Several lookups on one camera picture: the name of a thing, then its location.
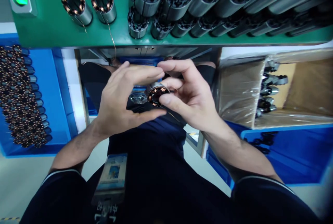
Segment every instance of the green workbench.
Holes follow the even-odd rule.
[[[14,13],[14,21],[21,44],[31,48],[51,47],[107,47],[113,46],[110,31],[107,25],[102,24],[95,12],[92,23],[83,28],[73,22],[64,10],[61,0],[35,0],[37,7],[36,17],[26,17]],[[333,26],[316,30],[297,37],[266,35],[249,37],[242,35],[230,38],[223,35],[214,38],[206,34],[200,38],[185,35],[174,38],[170,34],[164,40],[155,40],[148,28],[146,35],[139,40],[133,39],[128,33],[127,14],[130,6],[129,0],[114,0],[117,8],[117,18],[110,25],[111,34],[117,46],[132,45],[222,45],[222,46],[249,46],[249,45],[298,45],[320,44],[333,38]],[[91,1],[86,0],[92,9]]]

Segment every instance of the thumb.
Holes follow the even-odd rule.
[[[137,113],[135,117],[135,125],[140,126],[141,124],[155,120],[166,113],[167,112],[164,109],[152,109],[143,113]]]
[[[163,94],[159,98],[159,102],[168,107],[169,109],[177,112],[182,117],[187,117],[191,114],[192,109],[190,106],[185,104],[182,100],[173,94]]]

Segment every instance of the shirt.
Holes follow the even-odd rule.
[[[25,223],[314,223],[318,219],[287,186],[263,176],[239,180],[229,198],[185,161],[186,133],[156,119],[110,138],[108,154],[127,153],[125,200],[91,205],[103,167],[86,182],[74,169],[46,177]]]

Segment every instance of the sleeve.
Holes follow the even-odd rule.
[[[77,170],[53,172],[30,201],[20,223],[93,223],[88,190]]]
[[[317,223],[313,211],[286,185],[267,177],[246,176],[231,198],[245,216],[257,223]]]

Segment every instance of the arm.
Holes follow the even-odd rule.
[[[250,174],[264,175],[282,182],[263,153],[241,140],[222,119],[220,124],[218,129],[203,132],[203,135],[235,182]]]
[[[149,84],[164,76],[161,68],[152,66],[129,66],[125,62],[112,73],[102,92],[101,106],[97,118],[84,132],[72,139],[56,155],[50,172],[75,168],[82,171],[83,164],[98,143],[118,133],[153,120],[166,111],[155,109],[143,113],[126,110],[127,99],[135,84]]]
[[[281,182],[269,160],[259,150],[240,140],[219,117],[210,87],[191,60],[168,60],[160,62],[158,66],[165,72],[181,72],[184,77],[184,80],[169,77],[162,81],[166,87],[177,92],[175,95],[162,95],[160,102],[203,132],[235,181],[248,174],[259,174]]]

